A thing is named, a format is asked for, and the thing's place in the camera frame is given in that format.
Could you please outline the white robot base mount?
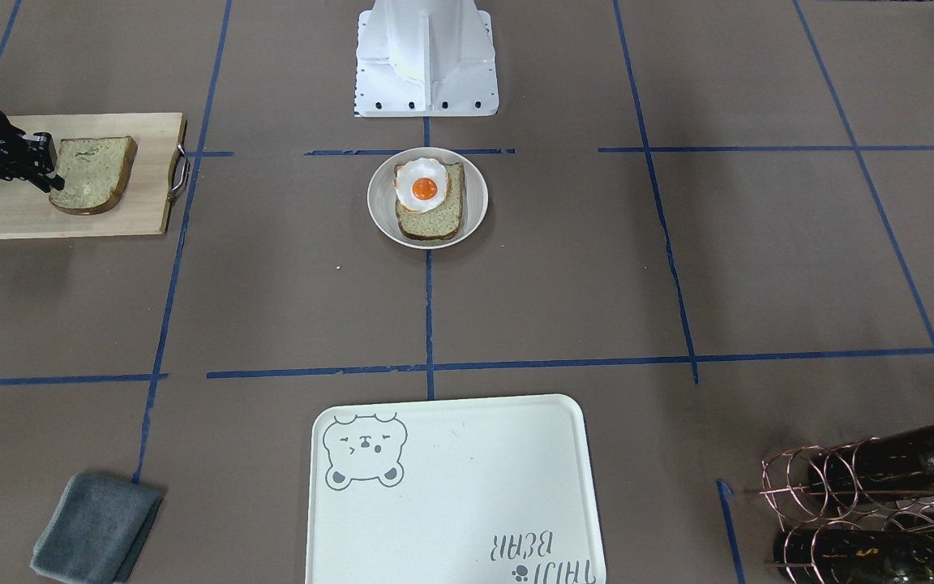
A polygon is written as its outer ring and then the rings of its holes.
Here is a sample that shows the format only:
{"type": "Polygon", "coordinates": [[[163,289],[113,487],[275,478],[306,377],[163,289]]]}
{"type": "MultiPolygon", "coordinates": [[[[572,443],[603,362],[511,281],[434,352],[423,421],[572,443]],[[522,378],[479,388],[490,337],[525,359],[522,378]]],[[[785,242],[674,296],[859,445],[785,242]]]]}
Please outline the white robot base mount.
{"type": "Polygon", "coordinates": [[[497,114],[492,19],[474,1],[375,1],[356,33],[356,116],[497,114]]]}

